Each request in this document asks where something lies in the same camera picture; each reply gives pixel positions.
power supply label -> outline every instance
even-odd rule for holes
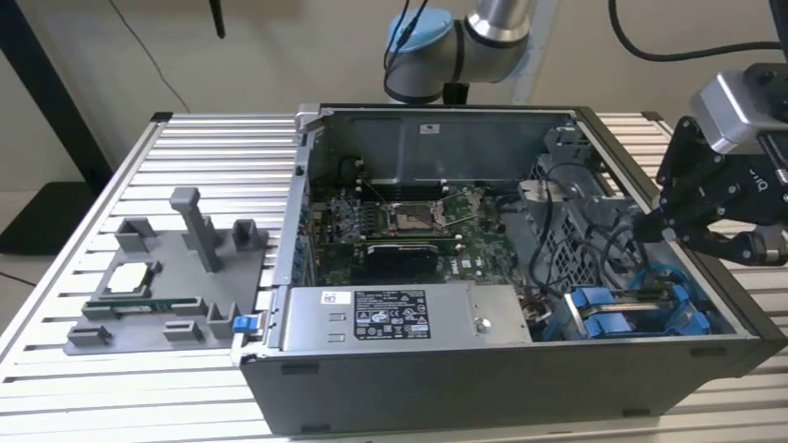
[[[358,340],[429,338],[424,291],[356,291],[353,335]]]

blue latch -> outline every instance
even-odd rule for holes
[[[233,320],[233,333],[250,334],[257,332],[258,316],[238,316]]]

aluminum extrusion table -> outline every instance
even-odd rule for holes
[[[668,125],[642,114],[600,117],[653,177]],[[229,350],[68,356],[61,347],[118,247],[112,233],[121,218],[148,216],[156,230],[184,229],[168,204],[176,186],[200,187],[201,212],[217,228],[252,218],[270,231],[258,292],[258,305],[266,305],[293,133],[289,114],[176,114],[168,122],[149,124],[0,337],[0,442],[286,441],[269,433]],[[725,222],[716,228],[734,232],[741,224]],[[788,333],[788,269],[728,267]],[[788,441],[788,350],[746,377],[708,383],[660,419],[342,438],[492,440]]]

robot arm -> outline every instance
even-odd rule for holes
[[[440,99],[445,83],[504,79],[522,59],[528,36],[526,0],[478,0],[462,20],[438,8],[408,11],[392,20],[382,85],[398,102],[425,104]]]
[[[788,262],[788,65],[722,71],[690,101],[696,118],[677,124],[657,172],[654,209],[634,221],[634,239],[674,239],[748,266]],[[733,238],[709,224],[756,229]]]

black cable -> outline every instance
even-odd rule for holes
[[[17,277],[14,275],[6,274],[2,271],[0,271],[0,276],[5,277],[6,279],[12,279],[12,280],[17,281],[18,283],[24,283],[24,284],[26,284],[29,286],[33,286],[33,287],[36,286],[36,283],[33,283],[32,281],[25,280],[25,279],[20,278],[20,277]]]
[[[185,102],[184,102],[184,99],[181,98],[181,95],[177,93],[177,91],[174,90],[174,88],[172,87],[172,85],[169,85],[169,82],[168,82],[166,78],[164,77],[164,72],[161,72],[161,67],[158,67],[158,64],[156,63],[156,59],[153,58],[153,55],[150,54],[150,51],[148,51],[148,46],[145,46],[145,43],[142,43],[142,40],[138,38],[138,35],[134,32],[134,30],[132,29],[130,25],[128,24],[128,21],[125,21],[125,17],[122,16],[122,13],[120,12],[118,7],[114,4],[114,0],[106,0],[106,1],[109,2],[109,5],[112,6],[112,9],[114,9],[114,12],[117,13],[117,15],[120,17],[120,21],[122,22],[122,25],[125,26],[125,28],[128,29],[128,31],[134,36],[134,39],[137,39],[137,43],[141,46],[142,51],[148,55],[148,58],[150,59],[150,63],[153,64],[153,67],[156,68],[156,72],[158,73],[158,77],[161,78],[161,81],[164,82],[164,84],[169,88],[169,91],[172,92],[172,94],[177,98],[178,102],[184,106],[185,111],[188,113],[190,113],[192,110],[188,109],[188,106],[185,105]]]
[[[777,29],[777,40],[782,47],[782,55],[788,60],[788,2],[785,0],[768,0],[772,10],[772,19],[774,19],[774,28]]]
[[[613,32],[616,33],[616,37],[618,38],[620,44],[624,46],[624,49],[629,51],[634,57],[641,58],[649,62],[681,62],[684,60],[693,60],[696,58],[710,57],[714,55],[730,54],[730,53],[740,53],[744,51],[760,51],[760,50],[781,50],[781,46],[777,42],[746,42],[746,43],[737,43],[729,44],[726,46],[718,46],[716,48],[701,49],[697,51],[689,51],[686,53],[678,54],[652,54],[641,51],[634,44],[626,38],[626,34],[624,33],[624,29],[620,25],[618,20],[618,6],[616,5],[616,0],[608,0],[606,2],[606,12],[610,18],[610,25],[613,27]]]
[[[586,170],[590,174],[593,174],[593,171],[590,170],[590,168],[584,165],[582,163],[574,163],[574,162],[561,162],[554,164],[550,169],[546,170],[546,173],[544,174],[545,178],[548,180],[550,180],[562,190],[566,194],[569,194],[569,190],[566,189],[566,187],[564,185],[561,185],[561,183],[554,180],[550,177],[550,172],[560,166],[574,166],[577,168],[581,168],[584,170]],[[610,232],[616,229],[616,226],[618,226],[618,222],[613,222],[612,225],[606,226],[604,224],[600,224],[594,221],[590,220],[590,218],[588,217],[588,214],[585,212],[585,208],[578,204],[577,205],[577,211],[580,213],[580,216],[582,217],[585,223],[588,224],[588,226],[592,228],[589,233],[593,233],[593,230],[596,230],[597,234],[600,235],[600,237],[602,238],[602,240],[609,241],[610,238]],[[650,269],[650,265],[649,265],[649,258],[645,252],[645,246],[642,246],[641,243],[634,242],[634,247],[637,248],[637,254],[640,255],[640,260],[637,260],[637,258],[634,257],[634,254],[632,253],[632,251],[629,249],[626,249],[625,246],[620,246],[618,244],[616,244],[613,242],[613,246],[624,253],[629,256],[629,259],[632,260],[632,262],[634,263],[634,265],[637,267],[644,267],[645,269]]]
[[[582,241],[585,242],[585,245],[592,248],[597,254],[600,255],[600,257],[602,256],[602,249],[596,246],[590,241],[588,241],[586,239],[582,239]],[[618,282],[616,281],[616,278],[610,275],[610,273],[606,271],[606,269],[604,268],[602,262],[598,261],[598,268],[597,268],[597,279],[601,281],[602,280],[602,276],[606,278],[606,281],[609,282],[610,286],[613,286],[613,288],[616,289],[621,289],[621,286],[618,284]]]
[[[342,166],[348,160],[358,161],[361,157],[357,155],[344,155],[336,163],[336,184],[340,185],[342,182]]]
[[[544,284],[546,284],[548,286],[550,286],[550,287],[552,287],[552,286],[554,286],[554,284],[556,284],[556,283],[561,283],[564,280],[568,280],[568,279],[569,279],[569,275],[565,275],[565,276],[562,276],[562,277],[558,277],[558,278],[556,278],[554,280],[549,280],[549,281],[548,281],[546,283],[544,283]],[[537,286],[534,286],[534,285],[530,285],[530,284],[525,284],[525,285],[524,285],[524,287],[525,287],[526,289],[541,289],[541,288],[538,288]]]
[[[382,76],[382,87],[384,88],[385,88],[385,85],[388,84],[389,76],[392,75],[392,71],[394,70],[396,57],[398,56],[398,52],[402,49],[402,46],[405,46],[405,43],[410,39],[410,35],[412,35],[413,31],[416,30],[416,25],[418,24],[418,18],[421,18],[421,13],[424,12],[424,8],[426,7],[428,1],[429,0],[424,0],[421,2],[421,5],[418,6],[418,10],[416,11],[416,14],[413,15],[410,22],[408,23],[408,26],[405,26],[405,28],[402,29],[402,35],[400,35],[398,39],[396,39],[396,47],[393,48],[392,58],[389,60],[389,64],[385,68],[385,74]]]
[[[560,298],[561,293],[537,278],[536,273],[538,255],[544,245],[546,244],[546,237],[550,231],[550,225],[553,223],[553,194],[550,193],[550,187],[546,185],[546,180],[542,180],[542,183],[546,194],[546,209],[544,210],[544,222],[541,224],[541,233],[538,234],[537,248],[534,249],[530,259],[528,260],[528,279],[537,285],[542,292],[549,293],[550,295]]]
[[[600,256],[600,262],[604,266],[604,264],[606,263],[606,258],[610,255],[610,249],[613,247],[613,243],[616,242],[616,240],[618,239],[618,237],[628,231],[632,231],[632,226],[630,225],[622,225],[618,228],[616,228],[616,231],[613,231],[613,233],[610,234],[610,237],[606,239],[606,242],[604,242],[604,248],[602,248],[602,255]]]
[[[392,31],[392,38],[389,39],[389,44],[385,47],[385,54],[382,54],[382,71],[388,71],[389,69],[389,51],[392,50],[392,45],[394,44],[396,39],[396,32],[398,31],[398,27],[402,26],[402,21],[405,20],[405,13],[408,12],[408,8],[410,7],[410,0],[405,0],[405,5],[402,6],[402,13],[398,16],[398,21],[396,22],[396,26],[393,27]]]

